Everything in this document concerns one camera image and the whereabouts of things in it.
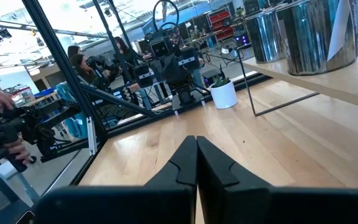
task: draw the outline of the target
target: person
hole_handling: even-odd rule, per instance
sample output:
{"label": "person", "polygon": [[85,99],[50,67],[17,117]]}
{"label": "person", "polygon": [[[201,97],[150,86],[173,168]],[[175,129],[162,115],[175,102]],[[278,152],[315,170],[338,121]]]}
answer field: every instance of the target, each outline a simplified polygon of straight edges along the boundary
{"label": "person", "polygon": [[[127,62],[129,64],[128,66],[128,72],[129,75],[131,76],[131,78],[133,80],[136,80],[136,77],[134,76],[134,69],[133,67],[136,66],[135,64],[135,60],[147,60],[149,58],[152,57],[152,54],[147,54],[147,55],[139,55],[138,53],[136,53],[133,49],[128,48],[128,46],[125,44],[125,42],[120,38],[120,37],[115,37],[114,38],[117,47],[119,49],[119,53],[124,57],[125,62]],[[124,82],[125,84],[128,82],[127,78],[124,77]]]}
{"label": "person", "polygon": [[[13,108],[14,102],[10,95],[0,91],[0,112],[3,112],[3,110],[13,110]],[[15,142],[4,144],[3,147],[7,149],[10,154],[18,153],[16,160],[23,159],[23,164],[28,164],[30,162],[29,153],[23,145],[23,139],[19,138]]]}
{"label": "person", "polygon": [[82,51],[79,46],[71,45],[67,49],[68,59],[71,60],[71,57],[76,54],[82,54]]}
{"label": "person", "polygon": [[[94,70],[86,64],[86,57],[82,54],[76,54],[71,57],[71,64],[76,68],[78,74],[84,78],[86,82],[102,89],[103,85],[108,82],[108,77],[111,76],[111,72],[108,70],[103,71],[104,78],[98,77]],[[98,98],[92,97],[92,101],[99,100]],[[98,104],[98,110],[96,110],[98,116],[104,116],[105,118],[116,117],[117,119],[126,119],[136,115],[135,112],[120,107],[118,105],[103,102]]]}

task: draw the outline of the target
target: woman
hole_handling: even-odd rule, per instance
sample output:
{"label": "woman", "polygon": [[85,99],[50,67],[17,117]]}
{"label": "woman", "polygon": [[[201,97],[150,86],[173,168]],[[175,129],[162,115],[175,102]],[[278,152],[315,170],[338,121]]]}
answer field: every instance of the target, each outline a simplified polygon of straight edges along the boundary
{"label": "woman", "polygon": [[[78,74],[88,83],[96,86],[99,89],[102,89],[103,85],[106,84],[106,80],[111,75],[111,72],[108,70],[103,71],[103,76],[105,78],[98,77],[93,69],[86,64],[86,57],[82,54],[75,54],[71,57],[71,64],[76,68]],[[92,101],[99,100],[98,98],[91,98]],[[135,112],[114,105],[112,103],[103,103],[97,104],[97,113],[98,115],[103,115],[105,118],[116,117],[117,119],[125,119],[131,116],[136,115]]]}
{"label": "woman", "polygon": [[128,72],[131,75],[131,78],[133,80],[136,79],[134,76],[134,69],[133,67],[136,66],[135,60],[146,60],[152,57],[152,54],[147,55],[139,55],[136,53],[133,49],[129,49],[128,46],[124,43],[124,41],[120,37],[115,37],[114,40],[116,41],[117,47],[119,49],[119,53],[124,57],[124,60],[129,64],[128,66]]}
{"label": "woman", "polygon": [[67,49],[68,59],[71,60],[71,57],[76,54],[82,54],[80,47],[75,45],[69,46]]}

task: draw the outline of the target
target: shelving unit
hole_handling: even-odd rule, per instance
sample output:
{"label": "shelving unit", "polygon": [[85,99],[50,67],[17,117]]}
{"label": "shelving unit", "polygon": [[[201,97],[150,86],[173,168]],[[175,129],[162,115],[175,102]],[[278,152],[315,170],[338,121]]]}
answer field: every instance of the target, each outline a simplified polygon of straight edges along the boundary
{"label": "shelving unit", "polygon": [[221,30],[221,32],[216,34],[216,41],[220,41],[228,37],[232,37],[234,35],[234,30],[232,27],[223,28],[223,20],[230,17],[231,14],[228,7],[225,7],[224,9],[220,9],[218,11],[210,12],[208,14],[208,20],[212,29],[214,31]]}

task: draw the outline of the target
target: silver cylinder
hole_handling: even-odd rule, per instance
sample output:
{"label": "silver cylinder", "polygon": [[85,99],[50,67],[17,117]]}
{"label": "silver cylinder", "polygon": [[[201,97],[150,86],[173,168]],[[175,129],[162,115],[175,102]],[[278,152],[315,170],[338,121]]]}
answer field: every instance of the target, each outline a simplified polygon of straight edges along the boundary
{"label": "silver cylinder", "polygon": [[257,63],[284,59],[275,9],[268,9],[246,19]]}
{"label": "silver cylinder", "polygon": [[347,8],[350,11],[341,10],[348,12],[344,13],[346,19],[336,21],[340,1],[302,0],[277,10],[290,74],[327,73],[346,67],[356,60],[358,0],[341,2],[342,6],[347,4],[341,9]]}

